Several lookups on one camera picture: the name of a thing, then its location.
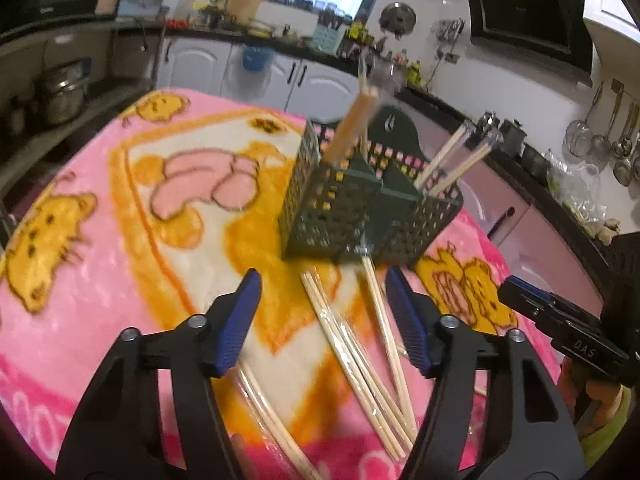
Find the yellow green sleeve forearm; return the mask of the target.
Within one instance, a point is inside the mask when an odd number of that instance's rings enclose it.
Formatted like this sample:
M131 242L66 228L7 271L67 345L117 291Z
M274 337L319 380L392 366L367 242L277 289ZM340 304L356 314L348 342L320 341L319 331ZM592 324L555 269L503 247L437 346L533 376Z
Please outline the yellow green sleeve forearm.
M580 439L580 445L582 446L582 452L584 453L588 469L600 460L605 451L620 434L620 430L623 429L628 419L630 404L630 390L623 387L622 393L620 394L620 407L611 420L602 428L590 434L590 436Z

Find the person left hand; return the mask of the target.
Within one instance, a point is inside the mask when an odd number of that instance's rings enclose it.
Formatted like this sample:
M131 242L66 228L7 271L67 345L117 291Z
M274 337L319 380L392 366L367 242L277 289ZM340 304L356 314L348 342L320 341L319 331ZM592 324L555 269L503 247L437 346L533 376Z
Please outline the person left hand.
M246 452L246 444L240 434L232 434L230 442L246 480L258 480L258 471Z

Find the person right hand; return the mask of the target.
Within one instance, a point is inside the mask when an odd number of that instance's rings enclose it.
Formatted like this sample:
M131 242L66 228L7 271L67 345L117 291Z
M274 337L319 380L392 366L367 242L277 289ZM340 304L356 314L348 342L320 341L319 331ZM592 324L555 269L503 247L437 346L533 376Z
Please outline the person right hand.
M587 377L585 367L565 358L558 379L559 392L574 418L578 437L585 439L612 422L623 404L624 387Z

